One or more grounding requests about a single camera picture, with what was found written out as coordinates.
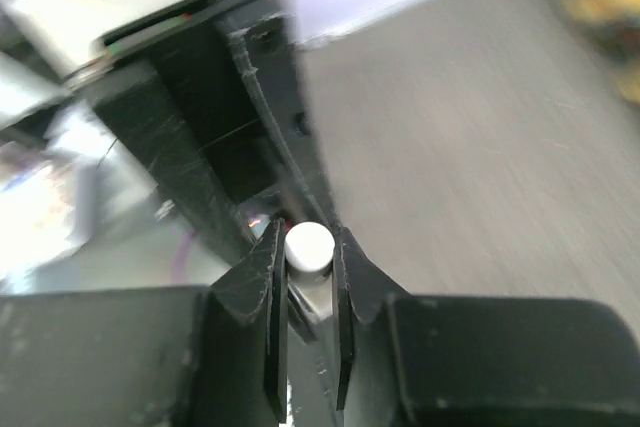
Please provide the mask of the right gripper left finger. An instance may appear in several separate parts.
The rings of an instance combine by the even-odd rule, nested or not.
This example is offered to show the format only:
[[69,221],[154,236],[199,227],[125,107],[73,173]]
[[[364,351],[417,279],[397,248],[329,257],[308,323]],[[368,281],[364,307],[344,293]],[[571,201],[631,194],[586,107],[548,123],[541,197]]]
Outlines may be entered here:
[[286,226],[208,286],[5,296],[5,426],[276,426]]

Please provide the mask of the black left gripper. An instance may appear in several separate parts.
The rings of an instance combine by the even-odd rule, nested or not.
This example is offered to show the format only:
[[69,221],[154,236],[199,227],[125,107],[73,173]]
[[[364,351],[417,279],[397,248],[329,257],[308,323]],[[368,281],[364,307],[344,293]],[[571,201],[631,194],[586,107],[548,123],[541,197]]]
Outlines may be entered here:
[[100,41],[94,112],[225,262],[254,244],[236,207],[336,230],[283,0],[182,0]]

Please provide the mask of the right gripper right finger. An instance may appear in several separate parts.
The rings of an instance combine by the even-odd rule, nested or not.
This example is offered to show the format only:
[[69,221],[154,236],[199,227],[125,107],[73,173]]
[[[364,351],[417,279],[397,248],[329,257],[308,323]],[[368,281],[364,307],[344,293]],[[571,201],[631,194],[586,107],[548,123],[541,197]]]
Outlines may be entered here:
[[635,426],[639,347],[575,298],[412,294],[335,236],[336,406],[348,426]]

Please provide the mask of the white nail polish cap brush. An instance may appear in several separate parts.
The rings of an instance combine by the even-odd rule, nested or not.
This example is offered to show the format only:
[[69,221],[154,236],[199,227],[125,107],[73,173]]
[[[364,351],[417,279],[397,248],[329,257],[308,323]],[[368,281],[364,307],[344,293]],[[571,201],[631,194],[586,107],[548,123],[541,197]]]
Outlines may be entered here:
[[332,262],[335,240],[327,227],[302,222],[285,236],[285,257],[292,269],[301,274],[322,274]]

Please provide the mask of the white nail polish bottle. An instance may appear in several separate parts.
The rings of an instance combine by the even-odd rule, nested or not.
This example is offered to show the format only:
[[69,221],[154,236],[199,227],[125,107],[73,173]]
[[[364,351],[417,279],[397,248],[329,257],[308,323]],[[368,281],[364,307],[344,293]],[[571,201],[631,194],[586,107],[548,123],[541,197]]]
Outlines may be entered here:
[[309,344],[325,341],[332,333],[331,275],[288,274],[289,324]]

